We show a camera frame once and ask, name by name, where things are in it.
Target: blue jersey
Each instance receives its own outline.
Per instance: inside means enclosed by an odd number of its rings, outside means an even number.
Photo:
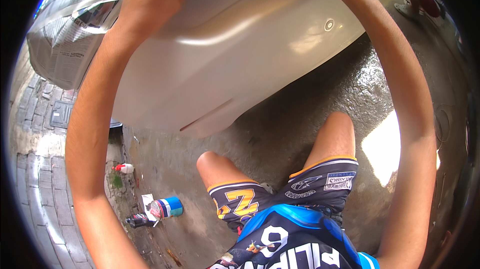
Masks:
[[[210,269],[379,269],[322,212],[279,204],[253,216]]]

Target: hand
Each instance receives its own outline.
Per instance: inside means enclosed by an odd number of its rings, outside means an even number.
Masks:
[[[141,44],[162,27],[185,0],[123,0],[110,32],[122,34],[129,44]]]

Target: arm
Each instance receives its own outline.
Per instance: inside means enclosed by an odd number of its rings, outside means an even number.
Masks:
[[[177,12],[184,0],[123,0],[72,110],[65,161],[75,216],[97,268],[147,268],[104,192],[106,147],[113,102],[135,49]]]
[[[362,23],[383,67],[397,113],[401,153],[377,260],[417,268],[422,260],[436,175],[432,102],[410,44],[378,0],[342,0]]]

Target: thigh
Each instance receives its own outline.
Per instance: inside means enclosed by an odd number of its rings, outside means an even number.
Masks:
[[[333,213],[339,213],[343,211],[357,170],[354,158],[328,159],[298,175],[292,174],[274,197],[274,203],[327,206]]]
[[[333,112],[327,117],[317,133],[303,170],[333,157],[355,158],[353,123],[350,117],[342,112]]]
[[[303,169],[289,176],[276,203],[322,205],[341,212],[357,175],[355,133],[347,114],[333,112],[318,131]]]
[[[217,208],[217,216],[226,222],[246,221],[265,209],[272,194],[248,178],[228,158],[214,152],[199,157],[197,169]]]

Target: red cap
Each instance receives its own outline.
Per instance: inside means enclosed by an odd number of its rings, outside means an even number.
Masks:
[[[112,167],[112,170],[120,171],[125,165],[117,165],[117,167]]]

